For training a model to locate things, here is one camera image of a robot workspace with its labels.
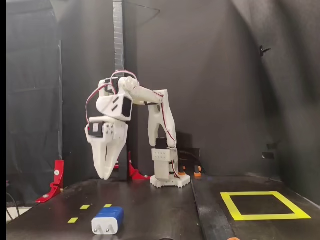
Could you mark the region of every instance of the black curtain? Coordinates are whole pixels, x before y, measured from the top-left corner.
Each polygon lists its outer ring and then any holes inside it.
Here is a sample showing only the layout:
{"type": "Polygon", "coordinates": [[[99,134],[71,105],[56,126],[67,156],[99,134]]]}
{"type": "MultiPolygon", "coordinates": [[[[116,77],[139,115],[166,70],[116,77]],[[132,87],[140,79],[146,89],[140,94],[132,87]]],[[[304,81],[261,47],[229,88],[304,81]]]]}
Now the black curtain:
{"type": "Polygon", "coordinates": [[[6,180],[18,204],[50,190],[62,155],[61,55],[49,0],[6,1],[6,180]]]}

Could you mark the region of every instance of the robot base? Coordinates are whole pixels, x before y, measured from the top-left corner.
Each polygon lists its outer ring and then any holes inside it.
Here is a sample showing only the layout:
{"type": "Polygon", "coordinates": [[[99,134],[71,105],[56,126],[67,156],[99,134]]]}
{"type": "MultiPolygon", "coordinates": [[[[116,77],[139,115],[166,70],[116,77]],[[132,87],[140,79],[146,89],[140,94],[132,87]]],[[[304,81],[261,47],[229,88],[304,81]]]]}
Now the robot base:
{"type": "Polygon", "coordinates": [[[169,181],[159,181],[156,179],[156,177],[153,175],[150,178],[150,182],[153,186],[157,188],[161,188],[163,186],[176,186],[178,188],[182,188],[185,185],[190,183],[190,176],[189,175],[179,175],[180,178],[172,178],[169,181]]]}

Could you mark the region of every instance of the black cable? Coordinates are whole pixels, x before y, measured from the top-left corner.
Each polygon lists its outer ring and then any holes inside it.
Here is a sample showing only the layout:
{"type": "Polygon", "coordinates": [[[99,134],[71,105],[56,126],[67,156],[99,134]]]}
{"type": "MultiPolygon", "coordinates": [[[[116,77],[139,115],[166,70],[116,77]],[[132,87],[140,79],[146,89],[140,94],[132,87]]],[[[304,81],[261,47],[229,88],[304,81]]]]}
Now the black cable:
{"type": "Polygon", "coordinates": [[[7,192],[5,192],[5,193],[13,200],[15,208],[16,208],[16,212],[18,213],[18,217],[20,217],[20,212],[19,212],[19,208],[18,208],[16,200],[9,193],[7,193],[7,192]]]}
{"type": "MultiPolygon", "coordinates": [[[[195,162],[197,162],[197,164],[198,164],[199,166],[201,166],[201,168],[202,168],[202,172],[203,172],[203,173],[205,173],[205,172],[206,172],[206,170],[203,168],[203,166],[202,166],[202,164],[201,164],[201,162],[200,162],[199,158],[198,158],[198,157],[196,157],[194,154],[192,154],[191,152],[188,152],[188,151],[182,151],[182,150],[179,150],[179,151],[178,151],[178,153],[180,153],[180,154],[184,154],[184,155],[190,155],[191,157],[193,157],[193,158],[195,159],[195,162]]],[[[183,158],[179,158],[179,160],[182,160],[182,161],[188,161],[187,159],[183,159],[183,158]]]]}
{"type": "Polygon", "coordinates": [[[5,207],[5,210],[6,210],[6,213],[9,215],[9,217],[11,218],[11,221],[13,220],[12,216],[10,215],[9,211],[8,211],[8,208],[5,207]]]}

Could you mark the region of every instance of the black backdrop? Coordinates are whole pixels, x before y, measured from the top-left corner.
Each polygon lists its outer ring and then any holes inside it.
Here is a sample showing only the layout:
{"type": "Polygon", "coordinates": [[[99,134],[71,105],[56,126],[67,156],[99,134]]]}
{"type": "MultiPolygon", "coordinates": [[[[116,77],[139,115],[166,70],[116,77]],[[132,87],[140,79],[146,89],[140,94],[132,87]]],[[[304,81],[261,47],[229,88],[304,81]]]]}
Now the black backdrop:
{"type": "MultiPolygon", "coordinates": [[[[168,89],[178,142],[211,175],[280,175],[320,204],[320,2],[130,2],[152,9],[124,4],[126,67],[168,89]]],[[[150,175],[148,110],[136,111],[133,156],[150,175]]]]}
{"type": "Polygon", "coordinates": [[[7,192],[32,205],[50,190],[62,155],[60,39],[49,0],[6,1],[5,50],[7,192]]]}

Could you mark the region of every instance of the small black clip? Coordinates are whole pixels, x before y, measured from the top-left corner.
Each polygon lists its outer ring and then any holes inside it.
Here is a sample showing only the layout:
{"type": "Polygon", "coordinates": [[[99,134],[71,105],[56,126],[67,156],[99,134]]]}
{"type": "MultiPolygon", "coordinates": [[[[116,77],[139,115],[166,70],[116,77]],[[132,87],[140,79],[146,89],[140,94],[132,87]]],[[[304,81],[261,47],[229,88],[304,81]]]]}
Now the small black clip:
{"type": "Polygon", "coordinates": [[[264,49],[264,47],[263,47],[262,45],[260,46],[259,49],[260,49],[260,57],[263,57],[266,52],[268,52],[269,50],[271,50],[271,48],[264,49]]]}

